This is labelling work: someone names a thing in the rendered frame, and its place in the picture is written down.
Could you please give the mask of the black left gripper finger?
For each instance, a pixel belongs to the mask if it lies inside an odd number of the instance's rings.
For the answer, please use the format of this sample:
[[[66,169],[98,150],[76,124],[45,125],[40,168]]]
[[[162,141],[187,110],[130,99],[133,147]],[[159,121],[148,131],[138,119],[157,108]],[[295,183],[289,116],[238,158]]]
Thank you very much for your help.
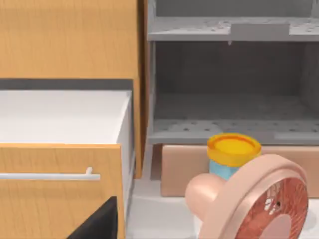
[[[117,239],[117,197],[110,197],[66,239]]]

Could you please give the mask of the pale wooden drawer front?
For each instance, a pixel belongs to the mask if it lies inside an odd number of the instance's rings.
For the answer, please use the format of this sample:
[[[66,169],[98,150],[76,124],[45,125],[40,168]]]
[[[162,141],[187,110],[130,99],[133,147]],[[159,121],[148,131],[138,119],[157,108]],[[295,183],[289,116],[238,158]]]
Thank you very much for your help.
[[[0,173],[83,174],[89,167],[100,180],[0,180],[0,239],[66,239],[111,196],[117,239],[124,239],[119,145],[0,144]]]

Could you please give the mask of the salmon-coloured box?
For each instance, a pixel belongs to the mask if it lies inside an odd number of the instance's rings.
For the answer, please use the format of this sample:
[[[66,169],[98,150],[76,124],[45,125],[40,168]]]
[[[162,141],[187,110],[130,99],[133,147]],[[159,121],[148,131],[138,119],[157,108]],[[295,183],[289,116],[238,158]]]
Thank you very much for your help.
[[[299,164],[307,175],[309,197],[319,199],[319,146],[263,146],[262,154],[277,154]],[[162,149],[161,194],[183,197],[189,181],[207,172],[206,146],[165,145]]]

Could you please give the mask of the white drawer box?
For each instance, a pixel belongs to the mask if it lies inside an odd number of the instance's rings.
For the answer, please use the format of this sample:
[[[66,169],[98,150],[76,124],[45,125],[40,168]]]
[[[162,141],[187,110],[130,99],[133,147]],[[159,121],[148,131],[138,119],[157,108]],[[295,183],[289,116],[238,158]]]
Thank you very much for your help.
[[[135,162],[131,98],[124,90],[0,91],[0,144],[119,145],[126,229]]]

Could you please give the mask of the blue jar with yellow lid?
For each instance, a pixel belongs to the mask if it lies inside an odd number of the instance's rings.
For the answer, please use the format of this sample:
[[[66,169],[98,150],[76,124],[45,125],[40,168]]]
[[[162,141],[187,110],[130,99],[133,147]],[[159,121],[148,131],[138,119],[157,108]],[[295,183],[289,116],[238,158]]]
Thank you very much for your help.
[[[209,173],[229,180],[243,165],[261,154],[260,143],[243,134],[223,133],[207,142]]]

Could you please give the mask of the pink desk fan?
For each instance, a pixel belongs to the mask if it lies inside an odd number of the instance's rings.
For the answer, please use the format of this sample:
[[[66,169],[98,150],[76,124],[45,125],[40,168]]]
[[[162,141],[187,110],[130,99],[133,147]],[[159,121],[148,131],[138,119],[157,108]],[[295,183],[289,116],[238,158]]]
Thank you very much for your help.
[[[298,239],[308,212],[304,170],[274,154],[250,161],[229,180],[194,177],[185,199],[202,221],[198,239]]]

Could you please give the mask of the grey pierced shelf unit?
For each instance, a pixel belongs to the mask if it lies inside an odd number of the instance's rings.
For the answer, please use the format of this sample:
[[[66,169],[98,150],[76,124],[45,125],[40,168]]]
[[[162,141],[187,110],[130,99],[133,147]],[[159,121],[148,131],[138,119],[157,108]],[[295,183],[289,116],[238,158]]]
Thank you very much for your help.
[[[319,0],[148,0],[149,142],[319,145]]]

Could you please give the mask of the wooden cupboard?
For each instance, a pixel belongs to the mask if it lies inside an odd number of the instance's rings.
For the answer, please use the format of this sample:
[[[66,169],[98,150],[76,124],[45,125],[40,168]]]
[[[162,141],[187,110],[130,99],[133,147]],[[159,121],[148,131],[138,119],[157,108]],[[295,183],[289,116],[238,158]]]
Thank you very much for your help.
[[[145,148],[144,0],[0,0],[0,79],[130,79]]]

